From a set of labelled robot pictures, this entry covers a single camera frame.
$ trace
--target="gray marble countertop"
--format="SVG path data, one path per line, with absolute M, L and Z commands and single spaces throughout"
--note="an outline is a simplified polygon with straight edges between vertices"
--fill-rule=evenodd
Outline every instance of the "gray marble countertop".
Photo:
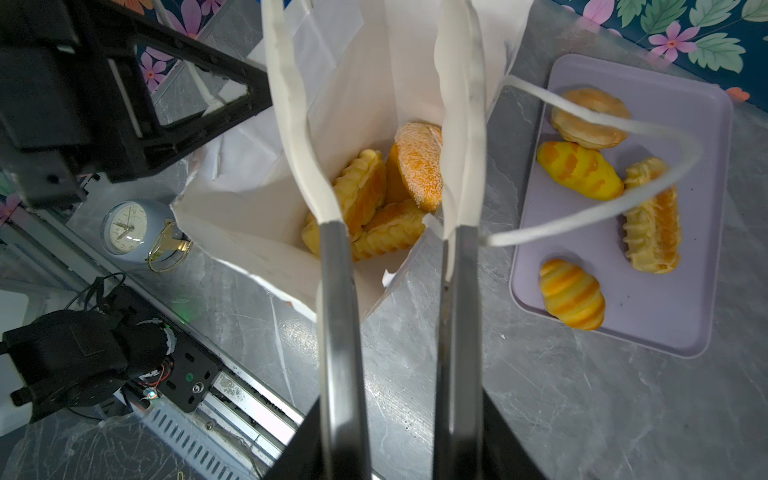
M 570 52 L 651 68 L 639 47 L 580 30 L 576 18 L 537 0 L 513 72 L 543 85 L 554 61 Z M 667 73 L 689 76 L 674 66 Z M 538 99 L 512 89 L 495 106 L 486 231 L 518 225 L 540 114 Z M 484 385 L 549 478 L 765 478 L 768 115 L 737 106 L 732 142 L 715 321 L 699 358 L 678 359 L 523 312 L 508 290 L 513 250 L 481 251 Z M 95 188 L 71 228 L 98 245 L 98 225 L 111 206 L 131 197 L 170 201 L 186 166 Z M 386 478 L 428 478 L 432 469 L 442 244 L 430 234 L 424 241 L 402 284 L 361 327 L 372 460 Z M 124 266 L 299 410 L 313 404 L 314 323 L 199 250 L 165 274 Z

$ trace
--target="floral wallpaper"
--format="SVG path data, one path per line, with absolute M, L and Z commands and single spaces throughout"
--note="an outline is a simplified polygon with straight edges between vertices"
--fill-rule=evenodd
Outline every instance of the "floral wallpaper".
M 656 65 L 674 63 L 768 111 L 768 0 L 555 0 L 646 48 Z
M 145 17 L 157 20 L 153 0 L 112 0 Z M 197 38 L 226 0 L 162 0 L 173 28 L 190 38 Z M 171 70 L 176 58 L 152 47 L 138 45 L 136 58 L 150 93 L 154 93 Z

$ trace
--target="tray rim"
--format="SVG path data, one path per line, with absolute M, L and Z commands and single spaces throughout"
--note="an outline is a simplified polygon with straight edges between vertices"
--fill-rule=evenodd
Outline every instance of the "tray rim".
M 547 90 L 549 90 L 549 81 L 550 81 L 552 70 L 554 70 L 554 68 L 561 61 L 567 61 L 567 60 L 573 59 L 573 58 L 577 59 L 578 61 L 580 61 L 581 59 L 586 58 L 589 61 L 597 61 L 597 62 L 600 62 L 600 63 L 608 63 L 608 64 L 613 64 L 613 65 L 620 65 L 621 67 L 624 67 L 624 68 L 632 68 L 632 69 L 642 70 L 643 72 L 649 72 L 651 74 L 671 76 L 671 77 L 674 77 L 676 79 L 676 81 L 706 83 L 704 81 L 697 81 L 697 80 L 693 80 L 693 79 L 690 79 L 690 78 L 675 77 L 674 75 L 669 75 L 669 74 L 665 74 L 665 73 L 658 72 L 658 71 L 645 70 L 643 68 L 634 67 L 633 65 L 621 64 L 621 63 L 618 63 L 616 61 L 603 60 L 602 58 L 590 57 L 588 55 L 581 55 L 581 54 L 578 54 L 578 53 L 567 53 L 567 54 L 562 55 L 561 57 L 559 57 L 552 64 L 552 67 L 549 70 L 549 76 L 547 76 L 547 87 L 546 87 Z M 730 125 L 730 127 L 728 128 L 728 132 L 727 132 L 727 146 L 728 146 L 728 149 L 727 149 L 726 158 L 723 161 L 725 169 L 726 169 L 726 172 L 727 172 L 728 169 L 729 169 L 729 166 L 730 166 L 730 141 L 731 141 L 731 136 L 732 136 L 732 133 L 733 133 L 732 132 L 732 130 L 733 130 L 733 102 L 730 101 L 730 99 L 727 97 L 726 92 L 723 91 L 722 89 L 720 89 L 720 94 L 721 94 L 721 97 L 723 97 L 724 100 L 727 100 L 726 104 L 728 105 L 728 110 L 727 110 L 726 115 L 727 115 L 727 118 L 728 118 L 728 123 Z M 546 110 L 547 110 L 547 104 L 544 103 L 542 105 L 541 115 L 539 116 L 539 120 L 538 120 L 538 128 L 536 130 L 535 147 L 534 147 L 534 149 L 532 151 L 531 158 L 529 160 L 529 164 L 531 165 L 531 168 L 533 168 L 534 162 L 536 161 L 536 150 L 537 150 L 538 144 L 539 144 L 539 142 L 541 140 L 541 129 L 544 126 Z M 526 214 L 526 210 L 527 210 L 525 207 L 526 207 L 526 205 L 528 203 L 528 195 L 530 194 L 530 190 L 528 189 L 528 182 L 530 181 L 530 177 L 531 177 L 530 170 L 531 169 L 528 170 L 528 172 L 529 172 L 528 173 L 528 178 L 525 181 L 525 195 L 523 196 L 523 204 L 522 204 L 522 210 L 521 210 L 521 214 L 520 214 L 520 221 L 518 222 L 518 228 L 520 228 L 520 226 L 523 224 L 523 222 L 525 220 L 525 214 Z M 674 352 L 674 351 L 667 350 L 667 349 L 657 348 L 656 346 L 647 345 L 646 343 L 641 343 L 641 342 L 636 341 L 636 340 L 631 339 L 631 338 L 625 338 L 623 336 L 617 336 L 617 335 L 614 335 L 612 333 L 607 333 L 605 331 L 601 331 L 600 328 L 595 329 L 595 330 L 579 330 L 579 329 L 574 329 L 574 330 L 578 330 L 580 332 L 586 332 L 586 333 L 599 333 L 602 336 L 610 337 L 612 339 L 620 340 L 620 341 L 627 342 L 627 343 L 632 343 L 634 345 L 641 346 L 641 347 L 646 348 L 646 349 L 651 349 L 651 350 L 654 350 L 654 351 L 659 352 L 659 353 L 664 353 L 664 354 L 667 354 L 667 355 L 671 355 L 671 356 L 674 356 L 674 357 L 677 357 L 677 358 L 680 358 L 680 359 L 696 359 L 699 356 L 702 356 L 709 349 L 710 343 L 712 342 L 712 328 L 713 328 L 713 325 L 714 325 L 714 307 L 715 307 L 715 298 L 717 296 L 717 278 L 718 278 L 719 273 L 720 273 L 720 250 L 721 250 L 722 244 L 723 244 L 723 225 L 724 225 L 723 210 L 725 208 L 725 193 L 727 192 L 727 175 L 722 180 L 722 185 L 723 185 L 723 197 L 720 200 L 719 207 L 716 209 L 716 214 L 720 217 L 720 219 L 717 222 L 717 242 L 716 242 L 716 245 L 717 245 L 716 246 L 717 258 L 715 259 L 714 273 L 713 273 L 713 276 L 714 276 L 714 288 L 713 288 L 713 292 L 712 292 L 712 298 L 710 300 L 710 308 L 708 310 L 710 312 L 710 315 L 709 315 L 709 318 L 708 318 L 708 321 L 707 321 L 709 328 L 707 328 L 707 338 L 706 338 L 706 341 L 703 343 L 703 345 L 702 345 L 702 347 L 700 348 L 699 351 L 695 352 L 693 355 L 681 355 L 678 352 Z M 507 282 L 508 288 L 509 288 L 509 296 L 512 298 L 512 302 L 520 310 L 523 310 L 524 312 L 530 313 L 530 314 L 535 315 L 535 316 L 539 316 L 541 318 L 545 318 L 545 319 L 549 319 L 549 320 L 554 320 L 555 322 L 560 323 L 563 327 L 571 329 L 571 327 L 565 325 L 562 321 L 560 321 L 557 317 L 552 316 L 550 313 L 542 313 L 539 309 L 536 309 L 536 308 L 534 308 L 532 306 L 526 305 L 523 302 L 518 300 L 517 296 L 515 295 L 515 291 L 512 289 L 513 273 L 515 272 L 515 264 L 517 263 L 517 259 L 518 259 L 518 252 L 519 252 L 518 247 L 519 246 L 515 246 L 515 253 L 512 255 L 512 262 L 511 262 L 511 266 L 510 266 L 510 269 L 509 269 L 509 281 Z

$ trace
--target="paper bag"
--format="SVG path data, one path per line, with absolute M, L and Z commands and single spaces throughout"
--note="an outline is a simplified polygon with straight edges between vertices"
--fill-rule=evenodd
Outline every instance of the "paper bag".
M 517 54 L 531 2 L 474 1 L 485 50 L 488 111 Z M 321 8 L 324 22 L 309 27 L 326 29 L 319 30 L 321 38 L 339 37 L 349 25 L 334 25 L 327 12 L 349 11 L 350 1 L 317 0 L 315 9 Z M 410 120 L 441 124 L 443 118 L 434 65 L 439 0 L 360 0 L 359 11 L 363 24 L 348 44 L 318 42 L 317 54 L 326 58 L 322 48 L 346 45 L 322 85 L 308 78 L 311 69 L 302 68 L 302 58 L 311 55 L 296 56 L 313 99 L 308 117 L 316 155 L 329 179 L 361 150 L 388 152 L 399 125 Z M 316 95 L 309 94 L 311 88 Z M 277 157 L 281 149 L 274 113 L 264 111 L 196 152 L 200 167 L 172 207 L 180 228 L 200 248 L 314 319 L 320 263 L 300 239 L 308 208 L 286 158 Z M 361 318 L 383 299 L 385 270 L 397 270 L 407 254 L 356 264 Z

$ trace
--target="purple tray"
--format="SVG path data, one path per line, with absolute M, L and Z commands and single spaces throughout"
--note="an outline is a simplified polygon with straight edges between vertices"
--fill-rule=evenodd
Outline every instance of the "purple tray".
M 620 98 L 636 120 L 680 128 L 702 143 L 700 163 L 677 184 L 683 231 L 680 264 L 664 275 L 632 268 L 624 256 L 624 218 L 617 217 L 519 246 L 509 280 L 512 298 L 528 312 L 555 319 L 544 308 L 538 274 L 543 262 L 560 257 L 600 282 L 606 309 L 597 332 L 676 356 L 698 356 L 707 349 L 712 330 L 733 106 L 728 95 L 711 84 L 583 55 L 565 55 L 554 63 L 550 91 L 562 94 L 586 86 Z M 549 124 L 550 113 L 548 106 L 539 141 L 562 140 Z M 680 150 L 674 141 L 632 134 L 601 153 L 624 177 L 627 166 L 650 156 L 675 165 Z M 521 227 L 597 203 L 556 184 L 535 158 L 532 162 Z

